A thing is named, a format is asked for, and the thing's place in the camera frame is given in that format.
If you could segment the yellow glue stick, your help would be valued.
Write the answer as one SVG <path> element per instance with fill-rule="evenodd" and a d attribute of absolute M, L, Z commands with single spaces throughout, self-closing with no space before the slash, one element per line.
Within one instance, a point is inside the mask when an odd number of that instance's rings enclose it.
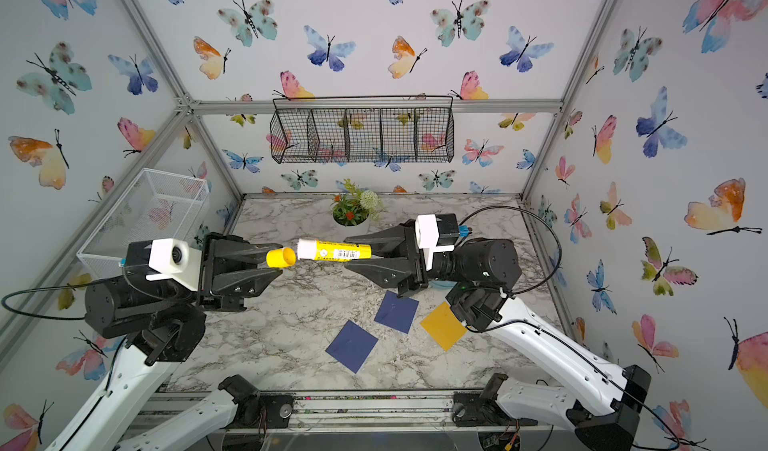
<path fill-rule="evenodd" d="M 299 260 L 349 262 L 371 259 L 373 254 L 369 245 L 300 239 L 296 256 Z"/>

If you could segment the yellow glue stick cap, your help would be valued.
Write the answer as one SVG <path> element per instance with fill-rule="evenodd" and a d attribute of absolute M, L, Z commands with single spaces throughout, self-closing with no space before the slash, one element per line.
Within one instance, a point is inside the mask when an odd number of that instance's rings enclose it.
<path fill-rule="evenodd" d="M 270 250 L 266 255 L 266 265 L 272 269 L 290 268 L 296 262 L 296 253 L 290 247 Z"/>

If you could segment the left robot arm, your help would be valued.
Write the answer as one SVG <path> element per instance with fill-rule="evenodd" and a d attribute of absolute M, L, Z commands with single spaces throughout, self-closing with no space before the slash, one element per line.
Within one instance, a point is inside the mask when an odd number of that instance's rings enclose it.
<path fill-rule="evenodd" d="M 185 450 L 230 427 L 261 435 L 285 429 L 289 394 L 258 390 L 240 375 L 190 408 L 133 438 L 125 432 L 159 386 L 196 349 L 209 310 L 240 308 L 260 296 L 297 257 L 279 244 L 212 233 L 197 250 L 178 239 L 129 245 L 118 276 L 86 286 L 84 321 L 116 339 L 109 370 L 51 450 Z"/>

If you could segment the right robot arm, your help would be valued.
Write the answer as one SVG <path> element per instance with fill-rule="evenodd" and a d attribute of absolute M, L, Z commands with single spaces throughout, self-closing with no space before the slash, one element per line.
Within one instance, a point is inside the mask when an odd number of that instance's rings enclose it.
<path fill-rule="evenodd" d="M 452 283 L 451 317 L 467 332 L 522 353 L 556 382 L 525 384 L 496 374 L 484 390 L 486 407 L 571 431 L 590 450 L 640 449 L 636 433 L 648 408 L 650 374 L 592 353 L 526 305 L 513 289 L 522 267 L 512 240 L 475 238 L 455 215 L 428 214 L 344 244 L 332 257 L 401 298 L 433 281 Z"/>

